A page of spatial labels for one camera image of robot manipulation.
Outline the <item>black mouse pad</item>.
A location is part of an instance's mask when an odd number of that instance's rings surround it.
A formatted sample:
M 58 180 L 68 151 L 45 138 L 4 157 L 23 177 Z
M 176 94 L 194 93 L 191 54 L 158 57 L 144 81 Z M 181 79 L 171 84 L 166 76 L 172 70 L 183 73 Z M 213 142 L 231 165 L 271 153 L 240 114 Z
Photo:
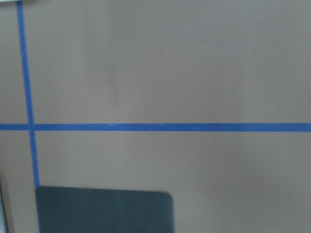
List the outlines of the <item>black mouse pad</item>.
M 165 192 L 41 186 L 35 191 L 42 233 L 173 233 Z

